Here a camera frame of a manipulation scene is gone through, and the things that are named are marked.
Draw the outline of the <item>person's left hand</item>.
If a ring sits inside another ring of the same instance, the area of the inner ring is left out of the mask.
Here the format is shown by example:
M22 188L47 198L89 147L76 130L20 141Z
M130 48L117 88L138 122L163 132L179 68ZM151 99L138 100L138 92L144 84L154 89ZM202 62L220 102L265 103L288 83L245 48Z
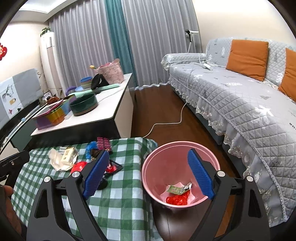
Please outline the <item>person's left hand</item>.
M16 215L16 212L14 211L14 208L10 200L10 197L13 195L14 190L13 188L7 185L4 185L4 186L1 185L1 187L4 190L5 204L6 204L6 217L10 222L11 226L14 228L14 230L21 235L22 234L21 222L18 216Z

